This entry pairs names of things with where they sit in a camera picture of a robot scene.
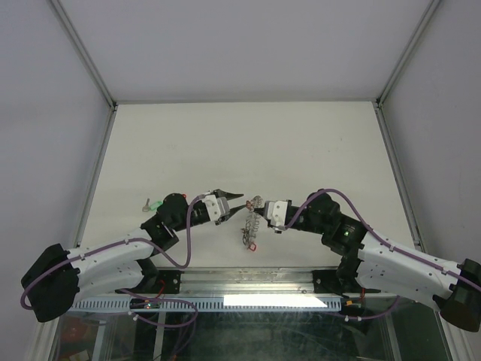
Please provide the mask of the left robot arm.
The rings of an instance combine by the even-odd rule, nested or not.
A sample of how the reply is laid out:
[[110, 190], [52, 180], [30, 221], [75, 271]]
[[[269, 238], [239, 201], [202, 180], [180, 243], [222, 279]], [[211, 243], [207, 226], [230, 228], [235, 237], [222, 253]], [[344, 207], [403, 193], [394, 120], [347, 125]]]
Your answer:
[[228, 204], [237, 198], [236, 193], [220, 189], [202, 193], [192, 201], [182, 193], [171, 193], [151, 218], [115, 241], [71, 249], [52, 244], [21, 278], [20, 305], [32, 311], [38, 322], [46, 323], [89, 297], [120, 290], [149, 292], [158, 280], [152, 257], [161, 254], [174, 267], [187, 268], [191, 244], [186, 245], [184, 263], [167, 255], [179, 241], [178, 232], [184, 231], [191, 238], [194, 226], [224, 223], [242, 210]]

